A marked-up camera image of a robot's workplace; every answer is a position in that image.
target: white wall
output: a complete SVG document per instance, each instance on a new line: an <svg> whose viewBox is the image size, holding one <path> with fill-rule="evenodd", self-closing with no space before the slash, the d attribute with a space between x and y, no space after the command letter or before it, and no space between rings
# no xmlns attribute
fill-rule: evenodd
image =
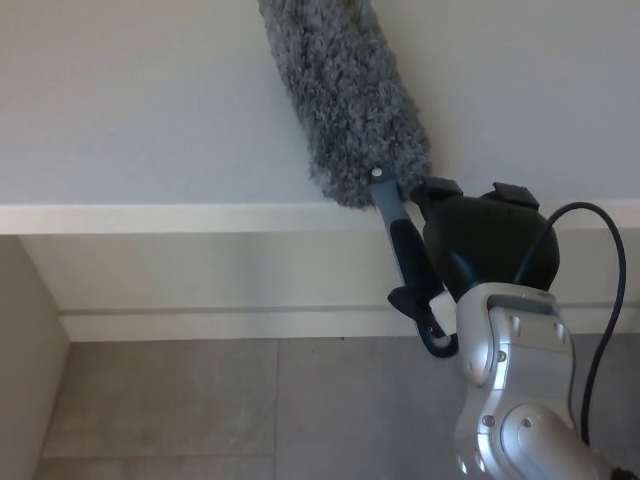
<svg viewBox="0 0 640 480"><path fill-rule="evenodd" d="M69 345L15 237L0 237L0 478L31 480Z"/></svg>
<svg viewBox="0 0 640 480"><path fill-rule="evenodd" d="M639 196L636 0L374 3L438 173ZM4 0L0 65L0 204L320 200L255 0Z"/></svg>
<svg viewBox="0 0 640 480"><path fill-rule="evenodd" d="M626 300L635 308L640 229L622 233ZM602 331L617 282L611 235L604 229L560 229L558 235L562 260L553 292L575 331ZM400 281L384 232L33 236L23 242L78 341L414 331L387 304ZM637 317L630 312L622 329L640 326Z"/></svg>

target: gray tile floor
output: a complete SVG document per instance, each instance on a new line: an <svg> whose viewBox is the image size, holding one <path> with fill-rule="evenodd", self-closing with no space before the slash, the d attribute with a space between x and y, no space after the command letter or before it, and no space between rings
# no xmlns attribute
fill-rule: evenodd
<svg viewBox="0 0 640 480"><path fill-rule="evenodd" d="M596 342L575 337L576 388ZM636 471L639 347L614 338L591 422ZM457 479L464 392L415 338L76 344L36 480Z"/></svg>

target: wall molding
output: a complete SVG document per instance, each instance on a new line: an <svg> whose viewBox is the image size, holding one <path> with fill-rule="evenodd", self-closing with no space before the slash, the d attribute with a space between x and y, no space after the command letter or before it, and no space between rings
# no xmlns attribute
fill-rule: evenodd
<svg viewBox="0 0 640 480"><path fill-rule="evenodd" d="M574 334L602 333L610 307L569 306L563 315ZM232 338L412 336L415 326L392 309L152 312L63 314L74 342L196 340ZM443 322L448 333L454 320ZM640 308L622 310L616 333L640 333Z"/></svg>
<svg viewBox="0 0 640 480"><path fill-rule="evenodd" d="M604 208L620 229L640 228L640 199L590 200ZM543 201L540 211L551 215L568 201ZM420 212L408 206L420 225ZM2 205L0 234L129 234L240 232L375 232L382 228L378 213L341 208L328 201L292 204L210 205ZM602 229L591 212L572 212L557 228Z"/></svg>

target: black cable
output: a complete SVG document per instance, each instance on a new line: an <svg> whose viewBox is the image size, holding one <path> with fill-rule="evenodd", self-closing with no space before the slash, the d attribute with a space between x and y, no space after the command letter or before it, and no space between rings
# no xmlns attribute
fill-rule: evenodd
<svg viewBox="0 0 640 480"><path fill-rule="evenodd" d="M433 337L433 334L429 327L427 327L426 325L421 325L420 323L417 323L416 325L418 326L418 334L420 335L422 344L431 355L436 358L450 358L458 353L459 347L457 333L453 333L449 337L440 339L442 342L447 342L440 344Z"/></svg>
<svg viewBox="0 0 640 480"><path fill-rule="evenodd" d="M620 316L620 310L622 309L622 302L624 300L624 291L627 284L627 259L624 253L624 244L622 243L622 237L620 236L620 232L618 231L618 227L612 220L612 218L605 212L602 208L594 205L592 203L587 202L575 202L565 205L564 207L558 209L553 215L549 217L547 222L545 223L544 228L538 235L538 238L533 243L527 255L525 256L522 264L520 265L520 269L515 277L515 284L520 284L531 262L533 261L540 245L544 241L545 237L549 234L551 229L553 228L553 224L564 214L570 212L571 210L590 210L600 216L609 227L611 231L611 235L613 235L613 241L616 244L616 250L618 251L618 267L619 267L619 275L618 275L618 289L616 293L616 300L613 304L613 311L611 312L611 318L609 319L609 323L607 324L607 328L600 339L600 343L598 343L598 347L596 348L595 353L593 354L593 360L591 361L591 368L589 369L589 375L587 376L587 383L584 387L584 395L582 398L582 410L580 412L580 433L582 436L582 441L590 445L591 440L589 438L589 407L591 406L591 396L593 394L593 386L596 381L596 374L598 373L598 367L600 366L600 361L602 360L602 355L604 353L609 340L611 339L611 335L613 335L613 330L616 328L616 323L618 322L618 317Z"/></svg>

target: baseboard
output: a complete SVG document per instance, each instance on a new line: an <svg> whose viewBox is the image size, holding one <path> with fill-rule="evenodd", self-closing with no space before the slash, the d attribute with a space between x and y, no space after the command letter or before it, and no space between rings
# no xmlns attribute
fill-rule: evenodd
<svg viewBox="0 0 640 480"><path fill-rule="evenodd" d="M563 309L572 333L601 333L610 308ZM413 322L391 309L318 311L66 314L60 318L74 342L231 338L375 337L415 335ZM443 328L455 331L453 319ZM624 308L616 333L640 333L640 308Z"/></svg>
<svg viewBox="0 0 640 480"><path fill-rule="evenodd" d="M604 208L618 228L640 228L640 200L591 199ZM564 201L543 201L549 216ZM408 206L414 221L424 222L417 207ZM332 202L313 204L214 205L2 205L0 234L133 234L239 232L375 232L381 220L374 210L341 208ZM575 212L558 229L604 229L590 212Z"/></svg>

